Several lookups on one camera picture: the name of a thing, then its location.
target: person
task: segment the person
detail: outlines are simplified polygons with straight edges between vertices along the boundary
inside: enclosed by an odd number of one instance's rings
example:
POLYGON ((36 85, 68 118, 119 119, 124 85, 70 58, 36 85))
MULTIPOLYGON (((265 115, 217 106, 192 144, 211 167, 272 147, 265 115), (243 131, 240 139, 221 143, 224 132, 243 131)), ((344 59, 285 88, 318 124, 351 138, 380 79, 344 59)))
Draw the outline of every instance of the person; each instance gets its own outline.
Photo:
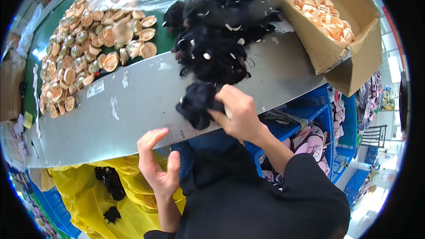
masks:
POLYGON ((168 129, 149 131, 137 142, 139 168, 154 191, 162 229, 144 238, 343 238, 350 220, 347 198, 314 158, 294 155, 275 138, 258 119, 253 98, 239 89, 224 85, 215 98, 231 118, 209 113, 234 142, 215 137, 207 142, 230 144, 225 151, 178 146, 164 172, 152 149, 168 129), (258 176, 252 157, 236 139, 263 149, 284 177, 282 191, 258 176), (173 200, 179 184, 187 196, 183 215, 173 200))

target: yellow plastic bag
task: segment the yellow plastic bag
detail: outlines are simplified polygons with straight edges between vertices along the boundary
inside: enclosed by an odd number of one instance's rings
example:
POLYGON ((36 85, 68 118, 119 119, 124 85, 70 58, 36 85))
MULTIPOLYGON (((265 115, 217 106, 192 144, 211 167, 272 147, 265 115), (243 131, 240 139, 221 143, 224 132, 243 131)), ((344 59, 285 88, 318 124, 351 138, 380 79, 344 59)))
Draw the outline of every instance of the yellow plastic bag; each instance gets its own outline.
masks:
MULTIPOLYGON (((154 152, 158 164, 165 169, 167 159, 154 152)), ((49 168, 63 203, 71 213, 71 222, 91 238, 130 239, 143 238, 147 231, 159 230, 155 196, 139 168, 139 155, 93 162, 77 166, 49 168), (120 175, 127 194, 115 201, 101 181, 96 179, 94 168, 114 167, 120 175), (104 219, 103 214, 115 206, 121 218, 115 224, 104 219)), ((178 189, 173 196, 180 212, 186 198, 178 189)))

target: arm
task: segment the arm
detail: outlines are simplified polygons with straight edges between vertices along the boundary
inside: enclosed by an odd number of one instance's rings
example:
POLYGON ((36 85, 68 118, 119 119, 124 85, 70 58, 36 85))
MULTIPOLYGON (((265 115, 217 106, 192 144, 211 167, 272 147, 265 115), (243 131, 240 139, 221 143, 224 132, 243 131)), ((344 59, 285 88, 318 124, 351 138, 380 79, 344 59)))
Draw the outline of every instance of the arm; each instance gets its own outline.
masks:
POLYGON ((180 153, 178 151, 170 153, 166 172, 162 171, 152 154, 152 148, 167 134, 167 128, 149 131, 138 140, 137 149, 139 169, 155 194, 161 229, 164 232, 175 233, 182 217, 173 200, 173 194, 179 184, 180 153))
POLYGON ((158 215, 159 223, 161 224, 161 230, 168 233, 175 233, 180 224, 182 215, 178 211, 177 205, 173 200, 173 196, 170 197, 156 197, 158 204, 158 215))
POLYGON ((256 146, 262 148, 269 158, 273 168, 281 175, 284 175, 286 165, 294 156, 294 153, 280 142, 280 140, 273 136, 266 125, 264 125, 264 127, 265 129, 259 133, 255 142, 250 140, 247 141, 250 141, 256 146))
POLYGON ((230 85, 224 85, 215 98, 232 113, 232 118, 228 119, 221 112, 209 110, 224 131, 232 137, 249 141, 262 148, 273 168, 283 175, 294 153, 275 138, 268 127, 258 119, 254 99, 230 85))

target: person's left hand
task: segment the person's left hand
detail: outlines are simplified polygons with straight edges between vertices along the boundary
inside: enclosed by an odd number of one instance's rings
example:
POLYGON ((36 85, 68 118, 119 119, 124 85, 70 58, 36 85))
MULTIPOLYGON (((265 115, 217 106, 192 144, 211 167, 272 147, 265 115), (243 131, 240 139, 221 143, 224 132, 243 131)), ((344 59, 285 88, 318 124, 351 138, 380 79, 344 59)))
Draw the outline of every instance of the person's left hand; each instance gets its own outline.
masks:
POLYGON ((168 134, 168 128, 148 131, 137 141, 139 169, 151 185, 156 197, 170 198, 178 189, 180 153, 172 151, 168 155, 167 171, 164 172, 153 158, 152 149, 168 134))

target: tape residue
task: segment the tape residue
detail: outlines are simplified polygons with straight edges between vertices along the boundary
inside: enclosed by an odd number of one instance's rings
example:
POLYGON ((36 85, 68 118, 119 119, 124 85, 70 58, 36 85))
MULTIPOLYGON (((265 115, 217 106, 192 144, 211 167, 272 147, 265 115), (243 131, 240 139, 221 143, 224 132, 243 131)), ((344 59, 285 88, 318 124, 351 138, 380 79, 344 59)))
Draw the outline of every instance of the tape residue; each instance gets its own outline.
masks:
POLYGON ((130 77, 130 74, 131 73, 129 71, 124 72, 124 76, 122 77, 122 86, 124 88, 128 87, 128 78, 130 77))
POLYGON ((159 66, 158 70, 168 70, 168 69, 172 69, 173 68, 172 66, 170 66, 167 63, 160 63, 159 65, 160 66, 159 66))
POLYGON ((120 118, 118 117, 118 114, 116 113, 118 109, 118 100, 116 99, 116 95, 115 97, 111 97, 110 98, 110 104, 112 106, 112 116, 116 119, 116 120, 120 120, 120 118))

